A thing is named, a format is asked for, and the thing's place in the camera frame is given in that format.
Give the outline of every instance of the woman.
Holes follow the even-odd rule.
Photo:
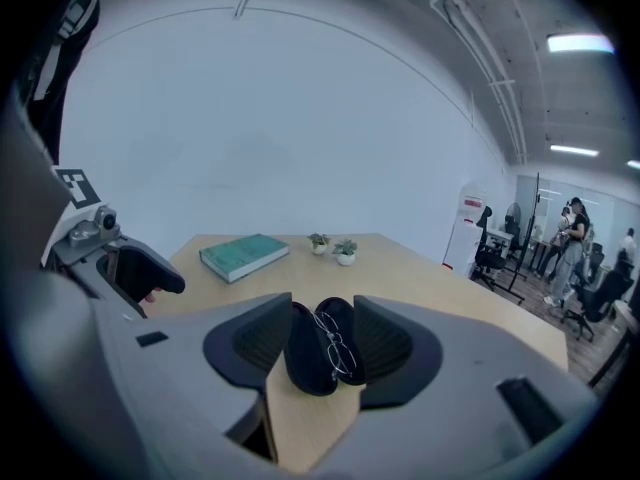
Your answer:
[[[543,299],[545,304],[552,307],[560,306],[562,299],[571,290],[569,279],[574,267],[582,258],[582,243],[589,229],[587,209],[579,198],[574,197],[571,200],[571,210],[576,218],[571,227],[562,232],[568,237],[568,243],[557,265],[556,279],[551,289],[551,295]]]
[[[569,211],[570,210],[568,206],[565,206],[562,209],[562,215],[560,216],[560,221],[558,222],[558,232],[553,237],[553,240],[551,240],[551,247],[549,248],[549,252],[544,257],[544,260],[542,260],[542,263],[540,263],[540,266],[535,273],[535,276],[538,279],[542,279],[544,277],[544,273],[547,271],[547,266],[549,265],[549,261],[551,261],[551,258],[558,255],[556,264],[553,267],[553,272],[551,273],[555,277],[554,273],[556,271],[556,268],[558,268],[558,262],[560,261],[560,256],[562,255],[562,248],[564,247],[567,238],[566,235],[562,234],[562,232],[570,226]]]

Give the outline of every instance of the white pot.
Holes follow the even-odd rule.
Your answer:
[[[324,254],[325,252],[327,252],[327,244],[321,244],[321,245],[315,245],[315,244],[311,244],[311,250],[313,251],[313,254]]]
[[[340,265],[342,265],[343,267],[348,267],[349,265],[352,265],[354,261],[356,261],[355,252],[351,256],[347,256],[346,254],[338,254],[336,256],[338,263],[340,263]]]

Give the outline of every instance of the potted plant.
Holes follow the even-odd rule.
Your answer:
[[[336,259],[338,263],[343,267],[348,267],[351,265],[356,259],[356,249],[358,248],[358,244],[352,242],[349,239],[341,240],[336,244],[333,249],[333,254],[336,254]]]
[[[313,254],[324,254],[327,250],[327,245],[329,245],[331,241],[331,238],[327,235],[320,235],[318,233],[309,235],[307,238],[311,240],[311,250]]]

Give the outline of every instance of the small succulent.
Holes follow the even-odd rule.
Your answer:
[[[340,240],[340,242],[335,245],[333,254],[344,254],[345,256],[351,256],[356,252],[357,248],[358,244],[352,242],[349,239]]]
[[[328,245],[329,242],[331,242],[331,238],[329,238],[327,235],[320,235],[318,233],[309,235],[307,238],[311,240],[311,243],[314,247],[317,247],[318,245]]]

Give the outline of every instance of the ceiling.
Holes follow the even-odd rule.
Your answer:
[[[590,15],[575,0],[465,1],[515,81],[527,160],[639,177],[625,165],[640,160],[640,123],[616,57],[547,49],[551,34],[599,33]],[[596,149],[600,155],[555,153],[550,144]]]

